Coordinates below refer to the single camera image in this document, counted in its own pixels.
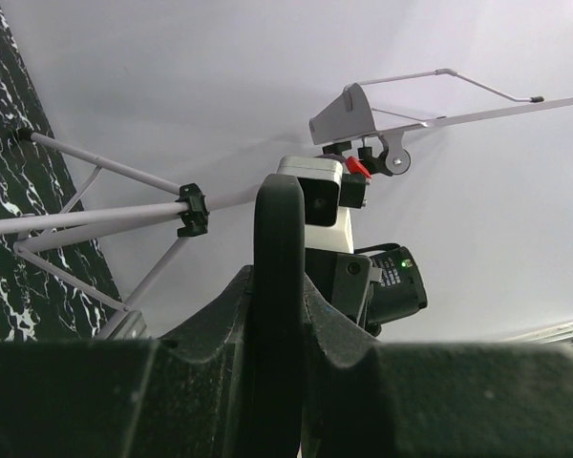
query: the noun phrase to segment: white marble veining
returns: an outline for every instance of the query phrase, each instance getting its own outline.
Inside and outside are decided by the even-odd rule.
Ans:
[[[62,185],[64,177],[70,179],[63,162],[55,165],[55,156],[51,157],[46,150],[35,145],[24,148],[8,139],[8,133],[19,127],[47,133],[49,127],[40,110],[0,9],[0,218],[47,214],[47,198],[52,201],[54,211],[56,206],[61,206],[59,202],[66,201],[72,193]],[[74,335],[96,334],[106,321],[103,306],[80,290],[17,258],[12,252],[12,243],[12,238],[0,236],[0,339],[51,337],[47,328],[42,331],[44,335],[39,335],[43,319],[49,319],[43,314],[50,312],[56,315],[60,326]],[[48,255],[48,260],[68,272],[75,271],[81,279],[100,288],[101,281],[97,280],[95,270],[99,262],[104,262],[103,257],[97,243],[89,243],[88,247],[91,251],[59,248]],[[44,311],[36,310],[35,304],[43,304]]]

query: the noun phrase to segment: black marble wall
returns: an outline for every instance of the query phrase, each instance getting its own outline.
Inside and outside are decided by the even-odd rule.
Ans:
[[[57,213],[75,192],[59,153],[10,140],[13,130],[23,126],[53,136],[0,10],[0,219]],[[112,309],[16,257],[15,239],[15,235],[0,237],[0,340],[94,335]],[[119,299],[95,242],[42,256]]]

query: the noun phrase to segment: white metal rod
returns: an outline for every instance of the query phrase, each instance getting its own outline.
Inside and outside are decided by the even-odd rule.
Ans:
[[[36,266],[58,277],[60,280],[66,282],[67,284],[77,289],[80,289],[86,295],[91,296],[94,299],[97,299],[98,301],[108,305],[111,308],[114,308],[115,310],[125,309],[123,303],[115,301],[113,298],[98,291],[90,284],[87,284],[86,282],[79,280],[77,277],[70,275],[68,272],[60,269],[59,267],[51,264],[50,262],[43,260],[42,258],[36,256],[33,253],[30,253],[28,250],[22,248],[18,243],[15,243],[14,250],[15,253],[17,253],[17,255],[19,255],[24,260],[27,260],[28,262],[35,264]]]
[[[424,121],[426,120],[426,119],[418,119],[417,117],[407,116],[406,114],[399,114],[399,113],[395,113],[395,112],[389,112],[388,110],[380,110],[379,108],[372,108],[371,110],[372,110],[373,112],[384,113],[385,115],[393,115],[393,116],[405,117],[406,119],[410,119],[411,121],[424,122]]]
[[[390,78],[368,79],[367,81],[358,81],[354,84],[358,84],[359,86],[369,86],[371,84],[392,83],[393,81],[403,81],[404,79],[415,79],[415,78],[422,78],[425,76],[433,76],[437,74],[435,72],[436,71],[404,74],[402,76],[392,76]]]
[[[57,141],[54,138],[50,138],[49,136],[41,135],[36,132],[30,135],[30,139],[36,143],[40,143],[41,145],[47,146],[49,148],[54,148],[64,155],[76,157],[80,160],[84,160],[85,162],[89,162],[104,169],[110,170],[111,172],[115,172],[116,174],[123,175],[124,177],[128,177],[134,179],[135,181],[148,184],[149,186],[159,188],[165,192],[175,194],[177,196],[180,194],[180,186],[176,183],[173,183],[172,181],[168,181],[167,179],[147,174],[146,172],[142,172],[127,165],[123,165],[119,162],[107,159],[106,157],[98,156],[88,151],[75,148],[74,146],[67,145],[66,143],[62,143],[61,141]]]
[[[496,94],[496,95],[499,95],[503,98],[507,98],[508,100],[511,100],[513,102],[543,101],[542,97],[514,97],[510,94],[504,93],[503,91],[499,91],[498,89],[495,89],[495,88],[492,88],[488,85],[480,83],[479,81],[476,81],[475,79],[469,78],[468,76],[465,76],[464,74],[460,74],[459,72],[457,72],[456,70],[453,70],[453,69],[437,69],[437,70],[433,70],[432,72],[412,73],[412,74],[404,74],[402,76],[393,76],[390,78],[370,79],[367,81],[359,81],[355,84],[358,84],[359,86],[369,86],[371,84],[392,83],[393,81],[403,81],[405,79],[423,78],[426,76],[439,76],[442,74],[448,74],[449,76],[454,76],[456,78],[462,79],[463,81],[471,83],[475,86],[478,86],[479,88],[481,88],[483,90],[489,91],[489,92]],[[346,91],[350,86],[351,86],[351,84],[346,86],[344,88],[344,91]]]
[[[573,339],[573,330],[569,332],[564,332],[562,334],[556,334],[553,336],[539,337],[538,339],[532,339],[528,342],[533,344],[551,344],[553,342],[570,341]]]
[[[149,273],[142,279],[142,281],[138,284],[136,289],[132,291],[132,294],[125,300],[125,304],[129,307],[130,310],[138,310],[139,302],[144,293],[146,293],[151,286],[155,283],[161,272],[165,270],[168,264],[176,257],[176,255],[180,252],[181,248],[187,243],[188,239],[176,239],[176,241],[168,248],[168,250],[163,254],[163,256],[158,260],[157,264],[153,266],[153,268],[149,271]],[[102,328],[97,333],[96,337],[98,339],[106,339],[108,338],[115,329],[119,326],[119,324],[125,320],[127,314],[129,312],[126,311],[117,311],[110,320],[102,326]]]
[[[83,226],[65,229],[41,237],[32,237],[19,242],[26,250],[32,253],[51,250],[58,246],[68,246],[82,241],[99,239],[101,237],[119,234],[121,232],[132,231],[141,227],[163,224],[167,221],[178,219],[178,215],[168,215],[166,217],[126,219],[119,222],[97,222]]]
[[[573,105],[573,97],[561,98],[558,100],[549,100],[541,103],[531,103],[519,105],[518,107],[499,108],[497,110],[488,110],[486,112],[460,114],[457,116],[442,117],[440,119],[430,119],[421,123],[410,124],[408,126],[396,127],[382,131],[381,135],[394,132],[408,132],[418,129],[431,129],[439,127],[454,126],[456,124],[465,124],[467,122],[482,121],[485,119],[495,119],[497,117],[523,115],[526,113],[542,112],[544,110],[553,110],[555,108],[570,107]]]
[[[10,234],[34,229],[78,226],[102,221],[122,221],[125,219],[143,219],[177,215],[187,211],[185,202],[157,203],[155,205],[138,205],[107,210],[90,210],[40,217],[0,219],[0,234]]]
[[[460,74],[457,72],[454,72],[454,74],[451,74],[451,73],[447,73],[447,74],[450,74],[451,76],[455,76],[456,78],[462,79],[463,81],[467,81],[468,83],[471,83],[474,86],[478,86],[481,89],[484,89],[484,90],[489,91],[493,94],[496,94],[496,95],[499,95],[503,98],[511,100],[512,102],[528,103],[528,102],[532,101],[531,97],[513,97],[510,94],[506,94],[502,91],[499,91],[498,89],[495,89],[495,88],[492,88],[492,87],[487,86],[485,84],[482,84],[482,83],[476,81],[475,79],[471,79],[471,78],[465,76],[464,74]]]
[[[518,336],[509,337],[503,339],[504,342],[512,341],[535,341],[543,337],[554,336],[564,332],[570,332],[573,330],[573,322],[561,323],[554,326],[546,327],[544,329],[538,329],[537,331],[527,332],[526,334],[520,334]]]
[[[81,198],[85,195],[85,193],[87,192],[89,187],[92,185],[92,183],[94,181],[96,181],[96,178],[99,175],[99,173],[101,172],[101,170],[102,170],[102,168],[99,166],[96,166],[94,168],[94,170],[91,172],[91,174],[89,175],[87,180],[85,180],[85,182],[80,186],[80,188],[78,188],[76,190],[76,193],[74,194],[74,196],[72,196],[71,199],[68,200],[66,205],[64,205],[64,208],[62,208],[59,211],[59,213],[68,213],[73,209],[73,207],[76,205],[76,203],[79,202],[81,200]],[[53,229],[54,228],[45,229],[44,231],[42,231],[42,233],[40,235],[41,236],[45,235],[45,234],[51,232]]]

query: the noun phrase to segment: black plastic cap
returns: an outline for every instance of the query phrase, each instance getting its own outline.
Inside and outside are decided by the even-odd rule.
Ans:
[[[373,158],[373,148],[371,146],[362,146],[357,148],[356,151],[361,160]]]
[[[32,141],[32,134],[34,131],[28,127],[17,129],[13,135],[15,141]]]
[[[342,176],[339,206],[362,208],[366,190],[367,182],[365,176],[361,174],[344,174]]]
[[[365,325],[365,330],[374,337],[378,337],[382,332],[382,325],[378,323],[369,323]]]

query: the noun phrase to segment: black plastic mount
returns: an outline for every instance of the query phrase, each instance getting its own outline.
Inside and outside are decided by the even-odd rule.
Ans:
[[[362,174],[343,174],[340,188],[340,207],[362,208],[367,190],[367,179]]]
[[[360,327],[366,324],[370,272],[367,256],[306,249],[306,275],[325,301]]]
[[[184,227],[177,233],[179,237],[197,237],[208,232],[208,209],[206,208],[205,195],[200,186],[195,183],[185,184],[180,187],[180,197],[176,202],[186,202],[189,209],[180,213],[180,219]]]
[[[373,157],[373,148],[371,146],[362,146],[356,150],[359,155],[359,160],[370,172],[370,174],[382,174],[387,177],[392,177],[391,172],[386,166],[386,158],[389,155],[389,150],[384,150],[378,157]]]
[[[352,149],[351,141],[340,141],[338,143],[331,143],[323,147],[324,155],[338,155],[341,156],[342,153]]]

